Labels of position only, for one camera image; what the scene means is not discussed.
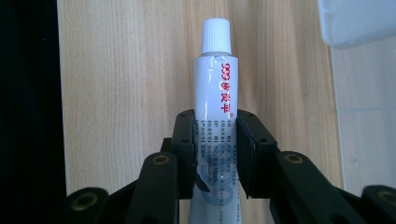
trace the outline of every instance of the toothpaste tube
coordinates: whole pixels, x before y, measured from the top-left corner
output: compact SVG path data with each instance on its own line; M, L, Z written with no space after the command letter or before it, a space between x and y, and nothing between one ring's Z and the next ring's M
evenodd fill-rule
M197 178L190 224L241 223L236 171L238 59L230 23L204 21L202 55L194 60Z

